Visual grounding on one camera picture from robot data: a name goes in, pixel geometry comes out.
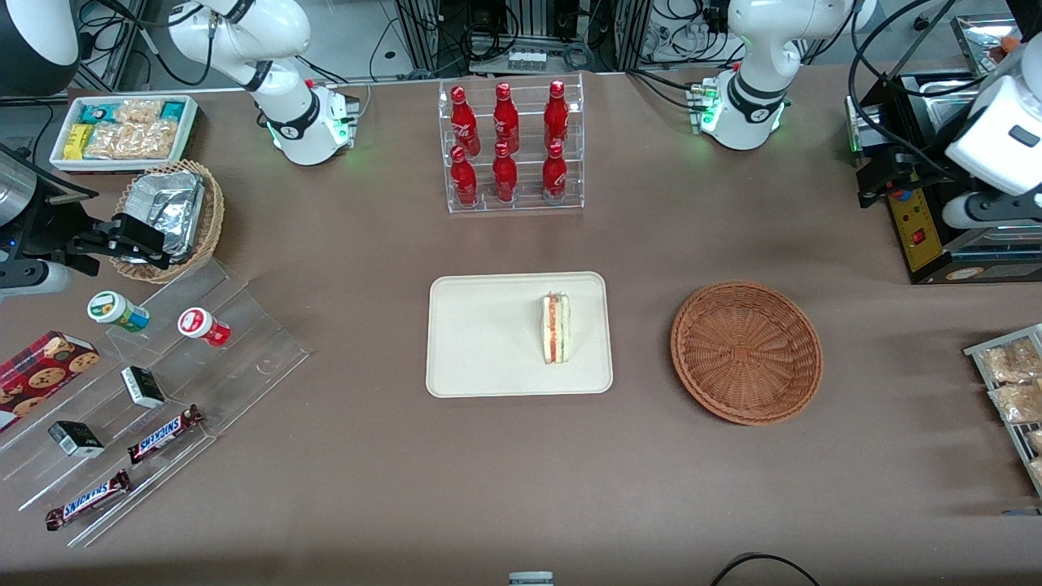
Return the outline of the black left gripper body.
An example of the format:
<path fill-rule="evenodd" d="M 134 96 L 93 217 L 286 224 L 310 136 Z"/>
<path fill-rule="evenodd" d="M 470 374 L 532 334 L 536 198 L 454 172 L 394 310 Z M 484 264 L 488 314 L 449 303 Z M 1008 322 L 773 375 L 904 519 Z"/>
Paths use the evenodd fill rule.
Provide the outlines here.
<path fill-rule="evenodd" d="M 943 174 L 931 164 L 924 164 L 919 157 L 912 155 L 900 146 L 888 148 L 888 160 L 891 163 L 891 177 L 888 178 L 888 193 L 904 193 L 905 190 L 916 190 L 943 182 Z"/>

